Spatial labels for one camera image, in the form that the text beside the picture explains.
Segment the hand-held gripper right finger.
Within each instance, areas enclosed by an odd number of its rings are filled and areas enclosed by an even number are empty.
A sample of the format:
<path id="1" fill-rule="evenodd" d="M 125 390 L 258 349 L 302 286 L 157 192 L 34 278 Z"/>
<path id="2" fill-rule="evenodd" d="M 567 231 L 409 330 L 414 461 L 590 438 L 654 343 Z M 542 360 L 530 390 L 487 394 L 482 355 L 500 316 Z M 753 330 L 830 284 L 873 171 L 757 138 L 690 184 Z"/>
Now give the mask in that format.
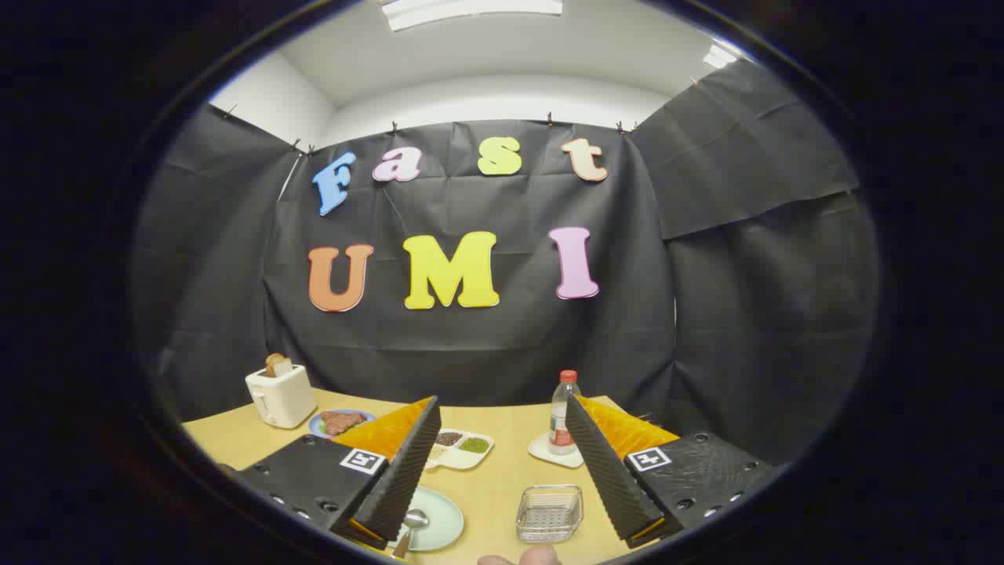
<path id="1" fill-rule="evenodd" d="M 717 519 L 777 473 L 713 433 L 677 436 L 581 395 L 566 402 L 566 427 L 631 549 Z"/>

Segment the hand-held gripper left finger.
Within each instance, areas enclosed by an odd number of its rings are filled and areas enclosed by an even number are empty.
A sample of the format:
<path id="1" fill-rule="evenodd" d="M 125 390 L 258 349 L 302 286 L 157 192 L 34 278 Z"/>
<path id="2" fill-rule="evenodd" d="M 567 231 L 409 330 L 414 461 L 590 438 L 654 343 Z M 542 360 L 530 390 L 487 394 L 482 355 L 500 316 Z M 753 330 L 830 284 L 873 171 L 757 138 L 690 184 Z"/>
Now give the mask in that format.
<path id="1" fill-rule="evenodd" d="M 441 425 L 433 395 L 333 439 L 304 434 L 235 476 L 297 521 L 383 551 L 398 539 Z"/>

